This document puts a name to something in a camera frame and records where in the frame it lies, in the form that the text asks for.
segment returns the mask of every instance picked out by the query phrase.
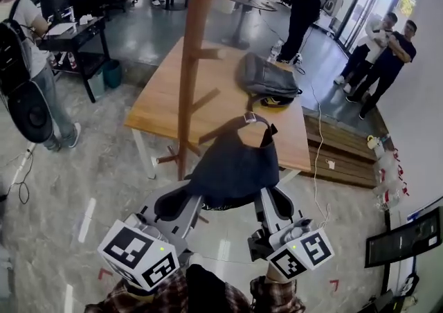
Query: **white shirt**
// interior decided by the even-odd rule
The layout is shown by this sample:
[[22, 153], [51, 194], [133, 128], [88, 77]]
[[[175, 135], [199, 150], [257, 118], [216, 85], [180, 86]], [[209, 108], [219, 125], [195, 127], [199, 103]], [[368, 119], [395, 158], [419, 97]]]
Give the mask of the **white shirt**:
[[[9, 18], [9, 14], [13, 4], [14, 1], [9, 1], [8, 3], [0, 3], [0, 21]], [[14, 20], [20, 25], [31, 27], [35, 18], [40, 14], [40, 10], [37, 8], [37, 6], [34, 5], [32, 1], [20, 0], [14, 15]], [[48, 57], [49, 53], [47, 51], [41, 51], [37, 48], [37, 46], [33, 42], [33, 36], [27, 28], [21, 27], [21, 29], [23, 30], [25, 36], [28, 37], [25, 43], [29, 44], [32, 53], [33, 60], [31, 62], [30, 76], [34, 78], [46, 66], [46, 58]]]
[[383, 22], [379, 19], [371, 19], [368, 21], [365, 27], [365, 32], [367, 36], [362, 37], [357, 46], [363, 46], [364, 44], [368, 46], [370, 51], [366, 57], [366, 60], [374, 64], [384, 50], [384, 48], [381, 48], [374, 40], [376, 38], [380, 39], [383, 41], [383, 44], [387, 46], [391, 32], [386, 32], [383, 29]]

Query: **wooden pallet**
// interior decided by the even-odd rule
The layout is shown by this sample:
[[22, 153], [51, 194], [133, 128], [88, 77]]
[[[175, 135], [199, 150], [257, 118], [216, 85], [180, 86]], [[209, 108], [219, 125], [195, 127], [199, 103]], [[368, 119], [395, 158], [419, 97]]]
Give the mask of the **wooden pallet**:
[[[317, 149], [321, 142], [318, 119], [305, 115], [306, 133], [311, 158], [311, 171], [301, 172], [314, 176]], [[377, 186], [373, 165], [377, 161], [374, 151], [367, 147], [364, 137], [353, 134], [329, 123], [321, 123], [324, 138], [317, 161], [317, 178], [341, 184], [374, 188]], [[327, 161], [335, 162], [331, 169]]]

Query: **red tape mark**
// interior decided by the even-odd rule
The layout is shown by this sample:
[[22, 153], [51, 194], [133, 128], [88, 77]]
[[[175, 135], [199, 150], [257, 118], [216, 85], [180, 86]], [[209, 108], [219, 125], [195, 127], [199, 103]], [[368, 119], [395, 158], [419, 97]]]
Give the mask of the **red tape mark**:
[[100, 272], [98, 273], [98, 280], [102, 280], [103, 274], [108, 274], [110, 276], [113, 276], [113, 274], [110, 271], [107, 271], [106, 269], [101, 268]]
[[335, 284], [334, 292], [337, 292], [337, 290], [338, 290], [338, 280], [329, 280], [329, 283]]

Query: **plaid shirt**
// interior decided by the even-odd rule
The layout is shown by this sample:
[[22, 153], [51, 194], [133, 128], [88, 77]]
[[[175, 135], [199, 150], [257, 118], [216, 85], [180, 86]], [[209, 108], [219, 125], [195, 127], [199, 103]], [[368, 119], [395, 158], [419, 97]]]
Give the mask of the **plaid shirt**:
[[[226, 299], [233, 313], [303, 313], [305, 306], [296, 297], [297, 284], [266, 283], [265, 277], [251, 281], [254, 304], [240, 290], [226, 283]], [[87, 305], [85, 313], [187, 313], [188, 285], [181, 270], [166, 279], [154, 296], [136, 297], [120, 281], [99, 304]]]

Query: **black backpack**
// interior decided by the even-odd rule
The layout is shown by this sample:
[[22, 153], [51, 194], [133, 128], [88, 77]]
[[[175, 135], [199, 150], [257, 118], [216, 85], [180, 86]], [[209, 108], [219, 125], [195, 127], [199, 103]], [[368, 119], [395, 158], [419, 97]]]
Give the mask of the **black backpack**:
[[30, 78], [32, 51], [14, 20], [19, 3], [16, 0], [9, 18], [0, 22], [0, 94], [23, 136], [30, 142], [43, 143], [53, 134], [53, 122], [42, 92]]
[[302, 93], [291, 72], [254, 53], [248, 53], [242, 58], [235, 79], [249, 95], [248, 111], [253, 111], [253, 104], [257, 101], [267, 107], [284, 107]]

